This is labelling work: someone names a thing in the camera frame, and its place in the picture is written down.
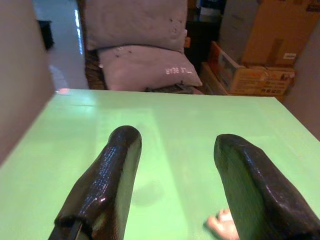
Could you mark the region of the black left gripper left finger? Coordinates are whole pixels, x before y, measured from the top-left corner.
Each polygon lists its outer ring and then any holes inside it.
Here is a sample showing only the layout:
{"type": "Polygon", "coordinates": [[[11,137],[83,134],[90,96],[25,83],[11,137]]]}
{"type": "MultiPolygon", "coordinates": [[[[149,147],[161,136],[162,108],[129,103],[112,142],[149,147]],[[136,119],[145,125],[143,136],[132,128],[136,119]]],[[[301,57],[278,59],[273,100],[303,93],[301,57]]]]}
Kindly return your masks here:
{"type": "Polygon", "coordinates": [[[125,235],[142,136],[117,127],[65,199],[50,240],[122,240],[125,235]]]}

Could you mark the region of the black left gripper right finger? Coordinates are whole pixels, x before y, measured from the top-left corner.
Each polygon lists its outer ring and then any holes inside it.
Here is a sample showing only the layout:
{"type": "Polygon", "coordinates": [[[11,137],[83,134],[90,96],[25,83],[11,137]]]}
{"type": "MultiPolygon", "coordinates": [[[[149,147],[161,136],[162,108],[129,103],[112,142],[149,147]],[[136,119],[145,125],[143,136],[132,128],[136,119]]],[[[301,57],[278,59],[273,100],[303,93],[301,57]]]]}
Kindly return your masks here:
{"type": "Polygon", "coordinates": [[[320,219],[261,148],[220,134],[213,158],[241,240],[320,238],[320,219]]]}

